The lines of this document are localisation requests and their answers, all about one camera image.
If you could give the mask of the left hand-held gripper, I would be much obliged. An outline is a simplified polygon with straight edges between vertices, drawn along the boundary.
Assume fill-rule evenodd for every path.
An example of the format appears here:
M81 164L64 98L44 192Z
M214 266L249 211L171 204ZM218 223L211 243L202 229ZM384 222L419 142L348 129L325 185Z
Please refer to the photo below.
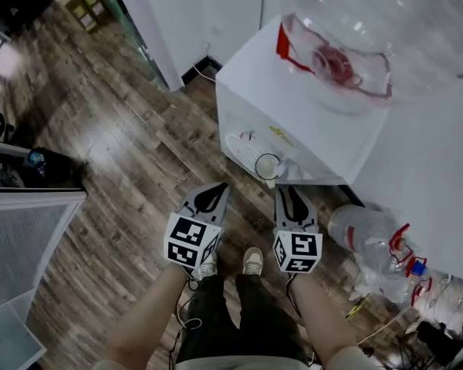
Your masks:
M191 190L171 213L164 233L164 258L193 271L217 248L230 186L211 183Z

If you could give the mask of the white cup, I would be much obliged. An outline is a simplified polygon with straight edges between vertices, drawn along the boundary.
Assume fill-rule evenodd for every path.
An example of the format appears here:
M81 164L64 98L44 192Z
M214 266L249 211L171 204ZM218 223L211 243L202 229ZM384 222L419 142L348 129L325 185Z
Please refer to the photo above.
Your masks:
M272 153L263 153L255 161L255 173L268 188L275 187L275 180L279 177L280 159Z

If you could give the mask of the white water dispenser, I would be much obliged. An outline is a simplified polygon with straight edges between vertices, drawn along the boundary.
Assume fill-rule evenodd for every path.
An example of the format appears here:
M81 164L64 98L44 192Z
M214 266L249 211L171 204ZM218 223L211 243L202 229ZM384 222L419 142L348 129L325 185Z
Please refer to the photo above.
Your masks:
M352 184L388 111L336 107L314 76L277 55L279 27L275 17L216 76L221 151L259 181L255 161L272 153L277 184Z

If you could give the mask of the person's left forearm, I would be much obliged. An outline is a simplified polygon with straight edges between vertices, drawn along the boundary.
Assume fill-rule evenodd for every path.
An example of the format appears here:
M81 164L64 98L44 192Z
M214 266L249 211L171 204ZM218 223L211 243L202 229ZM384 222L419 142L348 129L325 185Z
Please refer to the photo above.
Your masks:
M104 358L126 370L145 370L160 344L187 279L182 267L169 264L119 320Z

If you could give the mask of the person's right forearm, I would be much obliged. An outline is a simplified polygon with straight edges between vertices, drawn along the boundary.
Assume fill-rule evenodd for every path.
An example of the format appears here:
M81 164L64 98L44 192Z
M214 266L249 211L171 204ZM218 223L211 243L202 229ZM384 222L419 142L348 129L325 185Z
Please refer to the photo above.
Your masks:
M324 368L345 348L357 345L348 321L325 295L311 274L297 274L290 285L309 340Z

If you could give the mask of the person's shoe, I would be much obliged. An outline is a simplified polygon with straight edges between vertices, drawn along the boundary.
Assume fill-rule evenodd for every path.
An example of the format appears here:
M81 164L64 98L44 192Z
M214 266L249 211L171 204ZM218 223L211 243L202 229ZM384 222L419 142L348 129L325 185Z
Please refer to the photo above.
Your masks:
M218 257L215 251L213 251L198 267L196 279L202 281L205 278L214 276L218 273Z
M263 253L258 247L248 248L242 259L242 273L244 275L261 276L263 269Z

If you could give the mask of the empty bottle with blue cap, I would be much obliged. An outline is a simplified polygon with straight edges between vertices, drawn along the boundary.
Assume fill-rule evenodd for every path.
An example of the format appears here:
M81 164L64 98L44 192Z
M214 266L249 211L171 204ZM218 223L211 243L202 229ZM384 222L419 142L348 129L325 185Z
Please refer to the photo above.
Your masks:
M387 279L409 278L415 276L422 278L427 273L426 257L416 257L410 255L405 260L399 262L396 257L385 255L381 257L373 257L364 261L366 267L370 270L383 275Z

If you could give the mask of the yellow black tool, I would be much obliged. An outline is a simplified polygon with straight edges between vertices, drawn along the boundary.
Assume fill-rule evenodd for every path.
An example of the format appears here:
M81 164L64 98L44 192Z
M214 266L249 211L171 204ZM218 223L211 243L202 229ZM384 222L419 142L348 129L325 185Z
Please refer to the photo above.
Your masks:
M370 297L370 294L365 294L361 296L356 304L350 309L350 311L346 314L346 319L351 318L354 316L364 305L365 301Z

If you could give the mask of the person's dark trousers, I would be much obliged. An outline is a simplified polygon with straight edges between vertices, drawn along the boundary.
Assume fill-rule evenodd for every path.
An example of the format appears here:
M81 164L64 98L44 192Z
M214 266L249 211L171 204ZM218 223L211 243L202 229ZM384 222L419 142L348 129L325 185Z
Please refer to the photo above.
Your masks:
M229 366L232 360L278 362L280 368L305 368L308 358L296 322L281 309L257 274L238 274L235 286L241 321L235 327L224 298L220 275L201 280L188 314L198 327L184 333L177 365Z

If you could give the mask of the black trash bin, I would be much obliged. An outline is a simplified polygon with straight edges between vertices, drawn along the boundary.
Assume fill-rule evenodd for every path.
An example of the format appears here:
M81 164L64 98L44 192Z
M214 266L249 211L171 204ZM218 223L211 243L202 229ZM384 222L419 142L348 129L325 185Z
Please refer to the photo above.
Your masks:
M27 188L80 188L80 165L67 155L44 147L32 149L25 157L15 157L10 166Z

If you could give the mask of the person's beige shirt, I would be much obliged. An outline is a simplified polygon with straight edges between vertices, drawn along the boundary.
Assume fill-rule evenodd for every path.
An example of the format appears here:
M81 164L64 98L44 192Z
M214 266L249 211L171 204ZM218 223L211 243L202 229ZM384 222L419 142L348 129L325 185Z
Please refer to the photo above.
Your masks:
M174 370L314 370L299 360L273 356L234 355L196 358L175 365ZM337 352L323 370L380 370L358 347Z

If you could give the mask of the frosted glass door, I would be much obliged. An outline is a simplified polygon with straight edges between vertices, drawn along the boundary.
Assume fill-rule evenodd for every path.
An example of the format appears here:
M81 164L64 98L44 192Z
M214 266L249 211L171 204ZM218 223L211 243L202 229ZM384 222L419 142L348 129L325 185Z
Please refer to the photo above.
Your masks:
M123 0L104 0L110 14L122 26L125 35L132 42L138 54L142 57L144 73L146 76L152 75L158 78L164 87L167 88L167 82L161 71L158 69L156 62L151 57L145 42L137 30L133 19L131 18Z

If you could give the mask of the black tripod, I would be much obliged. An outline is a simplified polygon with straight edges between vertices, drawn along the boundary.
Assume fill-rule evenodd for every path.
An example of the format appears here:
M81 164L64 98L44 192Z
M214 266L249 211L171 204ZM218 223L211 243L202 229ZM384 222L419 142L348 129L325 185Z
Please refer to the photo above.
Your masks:
M400 352L400 365L397 370L429 370L436 362L433 355L426 358L420 356L415 349L397 336L397 344Z

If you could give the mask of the dark cardboard box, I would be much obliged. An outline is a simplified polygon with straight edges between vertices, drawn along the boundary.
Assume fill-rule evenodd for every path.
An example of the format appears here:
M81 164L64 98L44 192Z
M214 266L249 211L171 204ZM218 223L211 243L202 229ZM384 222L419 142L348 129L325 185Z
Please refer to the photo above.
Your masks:
M88 33L95 32L110 19L102 0L70 0L66 8Z

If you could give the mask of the glass partition with white frame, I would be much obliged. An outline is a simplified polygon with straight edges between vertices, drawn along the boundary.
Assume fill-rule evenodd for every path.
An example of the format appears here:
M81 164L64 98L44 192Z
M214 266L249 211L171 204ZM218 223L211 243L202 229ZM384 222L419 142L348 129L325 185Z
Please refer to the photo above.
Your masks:
M0 190L0 370L28 370L46 352L26 319L83 190Z

